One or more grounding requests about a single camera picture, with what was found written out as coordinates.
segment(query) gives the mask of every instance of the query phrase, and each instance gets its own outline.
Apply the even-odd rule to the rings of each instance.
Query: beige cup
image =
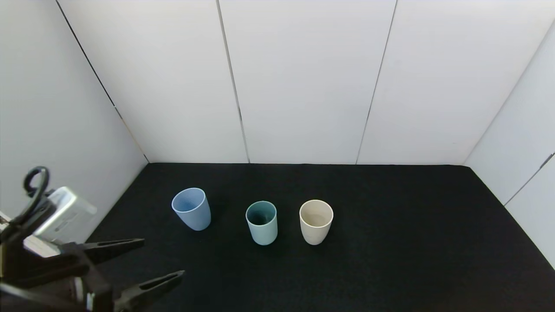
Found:
[[[334,211],[322,200],[313,199],[304,203],[299,210],[301,232],[306,242],[311,245],[320,244],[330,230]]]

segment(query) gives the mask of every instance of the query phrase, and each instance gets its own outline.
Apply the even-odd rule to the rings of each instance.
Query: white wall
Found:
[[[21,212],[23,177],[45,165],[98,208],[85,241],[147,162],[54,0],[1,1],[0,38],[0,210]]]
[[[395,1],[220,4],[251,161],[354,164]]]
[[[555,158],[505,207],[555,269]]]
[[[151,162],[247,162],[215,1],[60,4]]]
[[[555,1],[399,0],[360,164],[462,164],[555,18]]]
[[[554,151],[555,24],[465,165],[505,204]]]

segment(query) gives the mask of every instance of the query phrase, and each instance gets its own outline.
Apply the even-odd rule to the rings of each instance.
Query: cup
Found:
[[[202,231],[210,225],[210,206],[206,194],[199,188],[180,191],[171,201],[171,208],[195,231]]]
[[[269,245],[278,237],[278,211],[271,202],[261,201],[249,206],[245,213],[250,235],[259,245]]]
[[[299,209],[302,237],[311,245],[318,245],[326,238],[330,230],[334,211],[322,200],[313,199],[304,203]]]

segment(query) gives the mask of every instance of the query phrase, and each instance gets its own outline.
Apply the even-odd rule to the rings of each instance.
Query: black mat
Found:
[[[170,207],[205,190],[202,232]],[[335,217],[304,242],[299,208]],[[245,210],[277,207],[279,234],[256,245]],[[459,166],[149,164],[90,241],[146,238],[100,266],[117,288],[176,270],[151,311],[555,311],[555,271],[477,176]]]

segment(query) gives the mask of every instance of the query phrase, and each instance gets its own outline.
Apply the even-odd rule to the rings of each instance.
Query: teal cup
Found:
[[[245,213],[250,235],[259,245],[269,245],[278,237],[278,211],[271,202],[260,201],[249,206]]]

